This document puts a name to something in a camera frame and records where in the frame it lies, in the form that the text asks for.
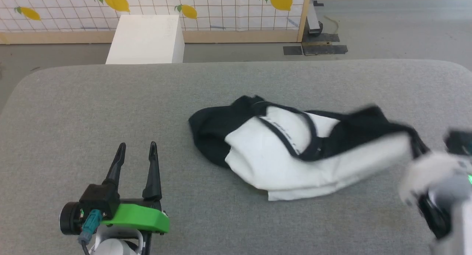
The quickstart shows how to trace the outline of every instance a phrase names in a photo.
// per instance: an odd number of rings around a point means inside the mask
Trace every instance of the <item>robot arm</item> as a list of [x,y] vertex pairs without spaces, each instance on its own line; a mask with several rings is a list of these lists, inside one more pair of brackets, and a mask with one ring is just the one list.
[[450,139],[447,146],[456,154],[429,152],[413,161],[399,194],[405,204],[419,208],[434,233],[432,255],[471,255],[472,158],[467,146]]

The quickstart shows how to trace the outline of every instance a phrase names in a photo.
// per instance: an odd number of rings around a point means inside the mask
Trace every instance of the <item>lemon wallpaper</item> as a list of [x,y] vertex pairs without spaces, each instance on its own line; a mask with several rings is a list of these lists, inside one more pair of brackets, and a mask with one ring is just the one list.
[[110,31],[122,14],[179,14],[187,31],[298,30],[303,0],[0,0],[0,31]]

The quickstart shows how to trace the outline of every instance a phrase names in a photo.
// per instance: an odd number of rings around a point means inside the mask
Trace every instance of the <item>gray fabric surface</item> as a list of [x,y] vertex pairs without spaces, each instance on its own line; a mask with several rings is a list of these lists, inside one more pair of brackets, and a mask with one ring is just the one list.
[[440,61],[94,65],[36,72],[0,115],[2,254],[82,254],[58,215],[101,182],[128,145],[122,197],[140,196],[150,141],[158,144],[162,206],[171,232],[153,254],[428,254],[433,235],[396,185],[403,166],[330,196],[268,202],[192,143],[195,111],[258,94],[300,109],[344,112],[378,104],[442,149],[448,127],[467,127],[472,75]]

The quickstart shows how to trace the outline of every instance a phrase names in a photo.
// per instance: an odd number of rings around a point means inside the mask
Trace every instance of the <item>cloth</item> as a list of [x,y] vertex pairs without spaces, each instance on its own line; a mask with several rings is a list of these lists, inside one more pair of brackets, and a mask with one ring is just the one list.
[[322,196],[428,151],[418,133],[377,106],[343,115],[301,112],[243,96],[189,119],[196,147],[268,199]]

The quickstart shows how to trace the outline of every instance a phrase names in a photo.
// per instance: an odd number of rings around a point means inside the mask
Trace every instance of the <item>wooden baseboard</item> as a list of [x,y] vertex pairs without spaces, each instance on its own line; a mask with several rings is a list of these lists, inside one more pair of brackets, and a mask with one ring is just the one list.
[[[296,30],[269,31],[184,31],[186,43],[290,43],[297,42]],[[0,44],[88,44],[111,43],[114,31],[103,32],[0,32]]]

